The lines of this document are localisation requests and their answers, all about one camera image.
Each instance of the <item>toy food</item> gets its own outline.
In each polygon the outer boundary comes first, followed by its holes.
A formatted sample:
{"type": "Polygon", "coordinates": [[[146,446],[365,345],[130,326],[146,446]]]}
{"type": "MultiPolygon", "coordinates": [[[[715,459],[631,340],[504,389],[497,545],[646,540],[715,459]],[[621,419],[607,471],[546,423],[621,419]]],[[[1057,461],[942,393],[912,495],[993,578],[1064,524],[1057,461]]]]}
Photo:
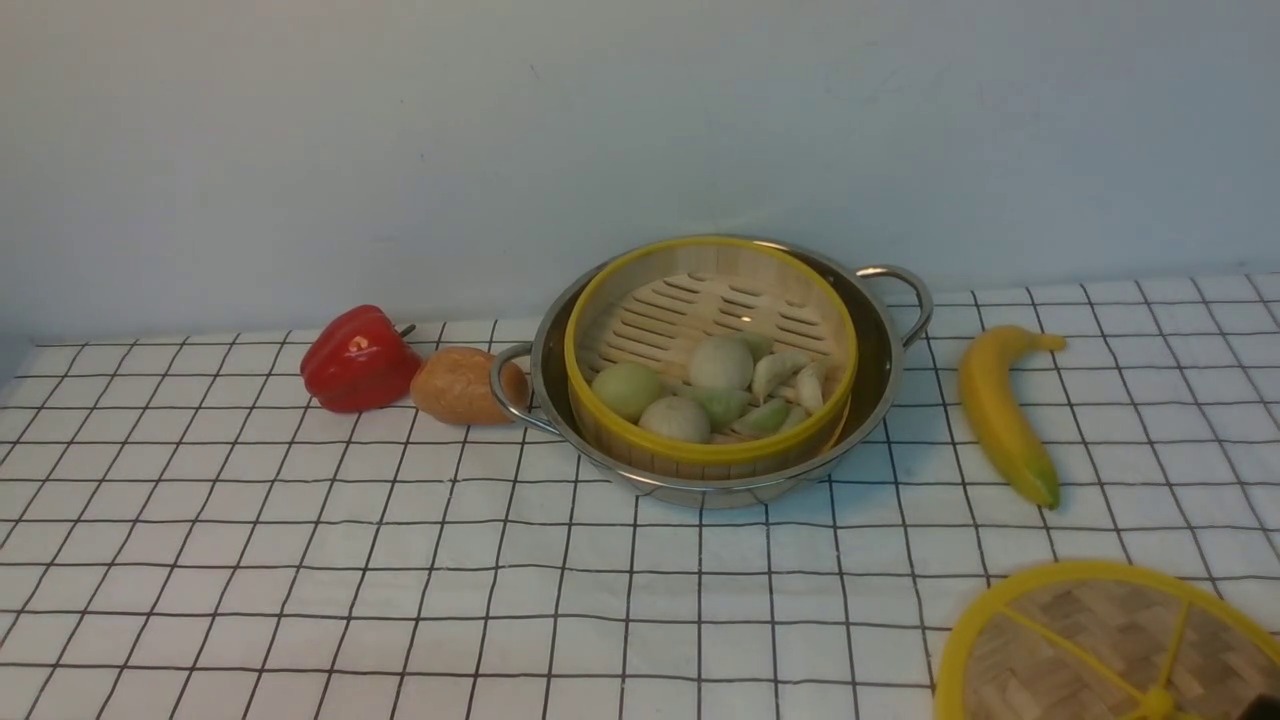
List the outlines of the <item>toy food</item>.
{"type": "Polygon", "coordinates": [[[689,384],[744,389],[754,369],[755,360],[746,342],[731,336],[712,336],[699,342],[689,357],[689,384]]]}
{"type": "Polygon", "coordinates": [[[667,393],[667,388],[658,373],[627,361],[600,370],[591,380],[591,392],[620,418],[635,423],[649,404],[667,393]]]}
{"type": "Polygon", "coordinates": [[[808,364],[809,356],[799,350],[765,355],[755,364],[755,373],[751,375],[751,395],[755,396],[755,401],[764,402],[773,388],[787,382],[787,378],[808,364]]]}
{"type": "Polygon", "coordinates": [[[362,413],[404,397],[422,359],[380,307],[360,305],[330,322],[311,343],[298,374],[307,393],[332,413],[362,413]]]}
{"type": "Polygon", "coordinates": [[[960,357],[960,406],[991,464],[1023,498],[1053,510],[1059,505],[1053,460],[1023,415],[1009,369],[1036,351],[1056,352],[1066,338],[1018,325],[979,334],[960,357]]]}
{"type": "MultiPolygon", "coordinates": [[[[503,425],[511,418],[489,391],[489,368],[494,356],[476,347],[443,347],[422,363],[413,377],[410,396],[419,410],[451,425],[503,425]]],[[[507,397],[529,398],[529,380],[515,364],[502,369],[507,397]]]]}
{"type": "Polygon", "coordinates": [[[703,406],[678,395],[668,395],[645,407],[644,415],[640,415],[640,427],[685,442],[707,442],[712,438],[712,423],[703,406]]]}
{"type": "Polygon", "coordinates": [[[764,405],[742,415],[730,429],[749,438],[762,438],[778,432],[782,423],[791,415],[792,405],[781,397],[774,397],[764,405]]]}
{"type": "Polygon", "coordinates": [[[712,423],[712,432],[716,433],[741,418],[751,402],[751,393],[745,389],[681,386],[676,392],[703,406],[712,423]]]}

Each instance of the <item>banana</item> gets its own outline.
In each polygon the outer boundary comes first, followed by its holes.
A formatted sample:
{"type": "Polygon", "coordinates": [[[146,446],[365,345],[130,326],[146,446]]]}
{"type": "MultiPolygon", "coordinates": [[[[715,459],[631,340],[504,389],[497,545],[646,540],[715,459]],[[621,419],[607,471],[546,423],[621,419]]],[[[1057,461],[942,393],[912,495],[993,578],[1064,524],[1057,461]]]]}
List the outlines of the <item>banana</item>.
{"type": "Polygon", "coordinates": [[[1050,510],[1059,503],[1057,471],[1014,397],[1009,369],[1030,352],[1065,347],[1061,336],[998,325],[969,343],[959,372],[960,406],[987,459],[1019,495],[1050,510]]]}

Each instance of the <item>stainless steel pot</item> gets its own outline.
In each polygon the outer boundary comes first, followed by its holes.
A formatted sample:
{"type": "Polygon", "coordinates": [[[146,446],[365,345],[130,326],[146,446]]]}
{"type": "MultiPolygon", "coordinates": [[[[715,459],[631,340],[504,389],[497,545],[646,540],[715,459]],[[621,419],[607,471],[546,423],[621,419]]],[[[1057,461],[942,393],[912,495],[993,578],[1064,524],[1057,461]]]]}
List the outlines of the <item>stainless steel pot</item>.
{"type": "Polygon", "coordinates": [[[518,343],[498,354],[489,373],[489,387],[498,398],[498,404],[516,421],[568,441],[604,477],[636,493],[653,496],[675,505],[721,509],[769,502],[805,482],[828,475],[835,464],[861,442],[888,411],[902,375],[902,354],[928,328],[929,320],[933,318],[933,297],[920,278],[902,268],[874,265],[849,272],[831,259],[810,250],[801,250],[776,241],[748,240],[756,245],[781,250],[818,270],[844,299],[854,319],[859,356],[858,374],[854,378],[854,395],[845,425],[840,430],[836,445],[827,452],[808,462],[771,475],[739,480],[700,482],[636,470],[604,455],[582,439],[568,401],[564,327],[577,296],[608,261],[591,268],[556,299],[543,318],[534,342],[518,343]],[[895,278],[910,286],[915,292],[920,314],[911,329],[901,338],[895,333],[884,305],[867,290],[863,281],[869,278],[895,278]],[[502,366],[526,355],[530,356],[529,374],[532,378],[534,392],[541,398],[545,418],[534,416],[525,407],[517,406],[502,389],[499,379],[502,366]]]}

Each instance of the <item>white wall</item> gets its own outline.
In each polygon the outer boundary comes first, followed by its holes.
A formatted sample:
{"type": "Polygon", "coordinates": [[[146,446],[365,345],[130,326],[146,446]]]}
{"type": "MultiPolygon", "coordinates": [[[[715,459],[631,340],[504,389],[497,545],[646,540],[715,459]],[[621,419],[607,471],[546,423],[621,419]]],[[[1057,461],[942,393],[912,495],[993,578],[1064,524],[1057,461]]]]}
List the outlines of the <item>white wall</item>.
{"type": "Polygon", "coordinates": [[[0,329],[540,311],[703,231],[1280,265],[1276,0],[8,0],[0,329]]]}

